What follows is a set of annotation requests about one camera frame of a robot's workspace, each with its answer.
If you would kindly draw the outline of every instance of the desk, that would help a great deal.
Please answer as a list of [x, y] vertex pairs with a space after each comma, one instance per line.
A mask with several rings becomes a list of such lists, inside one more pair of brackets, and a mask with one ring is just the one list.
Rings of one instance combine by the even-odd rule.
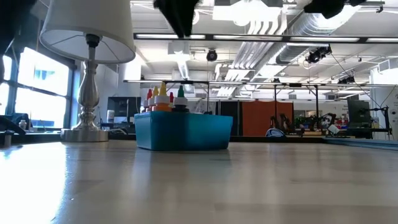
[[0, 151], [0, 223], [395, 224], [397, 172], [396, 151], [329, 144], [31, 144]]

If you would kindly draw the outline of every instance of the window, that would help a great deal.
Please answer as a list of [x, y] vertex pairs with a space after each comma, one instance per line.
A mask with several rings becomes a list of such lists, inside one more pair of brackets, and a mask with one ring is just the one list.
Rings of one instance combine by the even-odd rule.
[[10, 80], [11, 78], [11, 66], [12, 66], [12, 60], [10, 57], [3, 56], [2, 61], [4, 62], [4, 79], [5, 80]]
[[69, 68], [32, 49], [21, 53], [18, 83], [66, 96]]
[[25, 88], [17, 89], [16, 113], [27, 113], [35, 128], [63, 128], [66, 99]]
[[0, 85], [0, 115], [6, 114], [9, 86], [5, 83]]

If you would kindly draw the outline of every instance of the lamp stand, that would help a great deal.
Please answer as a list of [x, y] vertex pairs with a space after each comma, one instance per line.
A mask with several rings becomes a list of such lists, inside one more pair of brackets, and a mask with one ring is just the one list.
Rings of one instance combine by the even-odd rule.
[[80, 121], [72, 129], [61, 130], [61, 140], [65, 142], [104, 142], [108, 141], [108, 132], [101, 130], [94, 123], [95, 106], [100, 97], [95, 83], [98, 64], [95, 62], [95, 48], [100, 42], [97, 35], [86, 34], [88, 60], [85, 61], [85, 75], [79, 89], [78, 102], [81, 105]]

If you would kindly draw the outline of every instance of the white lampshade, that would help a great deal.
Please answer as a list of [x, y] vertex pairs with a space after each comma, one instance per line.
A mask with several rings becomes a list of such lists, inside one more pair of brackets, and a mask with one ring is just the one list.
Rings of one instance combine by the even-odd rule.
[[57, 54], [88, 59], [85, 34], [102, 37], [97, 63], [126, 63], [136, 56], [129, 0], [51, 0], [41, 43]]

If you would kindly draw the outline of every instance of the table lamp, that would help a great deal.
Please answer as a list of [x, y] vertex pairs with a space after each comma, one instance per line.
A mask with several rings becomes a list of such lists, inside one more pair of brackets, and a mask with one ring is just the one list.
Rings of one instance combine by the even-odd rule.
[[99, 63], [127, 63], [136, 56], [129, 0], [51, 0], [40, 34], [49, 50], [85, 61], [79, 89], [80, 122], [61, 131], [62, 141], [100, 142], [108, 132], [95, 123], [95, 106], [100, 98], [95, 83]]

